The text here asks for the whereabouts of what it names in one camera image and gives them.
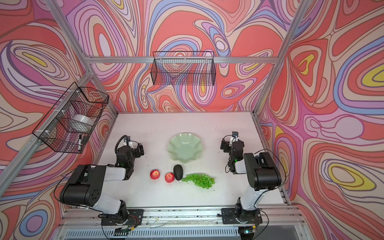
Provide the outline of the red fake apple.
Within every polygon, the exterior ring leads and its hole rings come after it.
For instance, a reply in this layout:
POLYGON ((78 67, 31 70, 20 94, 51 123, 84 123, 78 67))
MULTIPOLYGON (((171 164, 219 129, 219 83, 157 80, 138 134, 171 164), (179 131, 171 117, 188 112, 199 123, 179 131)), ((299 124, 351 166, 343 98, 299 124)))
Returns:
POLYGON ((166 181, 167 183, 172 183, 174 180, 175 180, 175 176, 174 176, 173 173, 167 173, 167 174, 165 175, 165 181, 166 181))
POLYGON ((150 172, 150 178, 151 178, 152 180, 157 180, 159 177, 160 177, 160 172, 159 172, 159 170, 152 170, 152 171, 150 172))

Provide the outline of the green fake grape bunch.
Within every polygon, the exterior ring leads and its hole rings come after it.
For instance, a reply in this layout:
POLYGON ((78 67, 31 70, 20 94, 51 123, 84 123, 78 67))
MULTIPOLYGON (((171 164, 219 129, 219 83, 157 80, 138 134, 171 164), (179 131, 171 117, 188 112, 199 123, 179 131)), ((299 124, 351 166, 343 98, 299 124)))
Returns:
POLYGON ((182 181, 186 183, 193 182, 202 189, 209 189, 216 183, 214 178, 206 174, 190 174, 183 178, 182 181))

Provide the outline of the dark fake avocado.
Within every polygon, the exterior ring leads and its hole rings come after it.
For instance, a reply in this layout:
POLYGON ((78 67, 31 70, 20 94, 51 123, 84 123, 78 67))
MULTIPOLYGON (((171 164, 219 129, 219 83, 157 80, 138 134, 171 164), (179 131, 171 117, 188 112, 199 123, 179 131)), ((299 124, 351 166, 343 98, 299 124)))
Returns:
POLYGON ((184 170, 181 165, 175 165, 174 166, 174 176, 177 181, 180 181, 183 179, 184 170))

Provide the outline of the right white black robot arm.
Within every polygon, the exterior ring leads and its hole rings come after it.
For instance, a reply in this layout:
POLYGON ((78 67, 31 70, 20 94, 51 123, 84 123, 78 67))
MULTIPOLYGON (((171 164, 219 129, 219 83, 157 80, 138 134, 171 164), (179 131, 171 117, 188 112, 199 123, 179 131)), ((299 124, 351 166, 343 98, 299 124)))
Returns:
POLYGON ((277 189, 282 176, 271 155, 264 151, 244 153, 245 144, 235 135, 229 141, 222 138, 220 149, 229 154, 226 173, 246 175, 249 187, 238 198, 234 208, 222 208, 219 216, 223 224, 262 223, 259 204, 266 193, 277 189))

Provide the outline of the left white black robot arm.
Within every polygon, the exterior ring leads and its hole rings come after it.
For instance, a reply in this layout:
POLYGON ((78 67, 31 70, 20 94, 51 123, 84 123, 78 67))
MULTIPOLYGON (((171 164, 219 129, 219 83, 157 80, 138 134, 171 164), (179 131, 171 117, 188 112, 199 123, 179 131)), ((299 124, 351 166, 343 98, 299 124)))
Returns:
POLYGON ((129 180, 134 173, 135 160, 145 154, 144 147, 123 135, 116 143, 114 153, 116 163, 113 165, 79 165, 61 190, 58 201, 99 212, 103 226, 127 225, 129 218, 138 224, 137 218, 127 210, 125 201, 103 193, 103 186, 106 182, 129 180))

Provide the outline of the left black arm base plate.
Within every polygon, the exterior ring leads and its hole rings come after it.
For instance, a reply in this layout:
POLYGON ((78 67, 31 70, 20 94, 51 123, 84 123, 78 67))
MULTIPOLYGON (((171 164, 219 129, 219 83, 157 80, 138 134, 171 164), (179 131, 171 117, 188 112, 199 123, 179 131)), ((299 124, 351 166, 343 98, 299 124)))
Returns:
POLYGON ((117 214, 99 214, 102 226, 140 226, 143 220, 143 209, 129 209, 117 214))

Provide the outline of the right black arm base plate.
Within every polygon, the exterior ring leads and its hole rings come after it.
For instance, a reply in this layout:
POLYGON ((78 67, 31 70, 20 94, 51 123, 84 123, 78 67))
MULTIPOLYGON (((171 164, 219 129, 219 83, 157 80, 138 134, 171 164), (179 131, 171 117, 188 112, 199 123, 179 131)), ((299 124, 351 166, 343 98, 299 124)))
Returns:
POLYGON ((259 210, 244 211, 235 208, 222 208, 218 217, 222 218, 222 222, 225 225, 252 224, 258 226, 263 223, 262 215, 259 210))

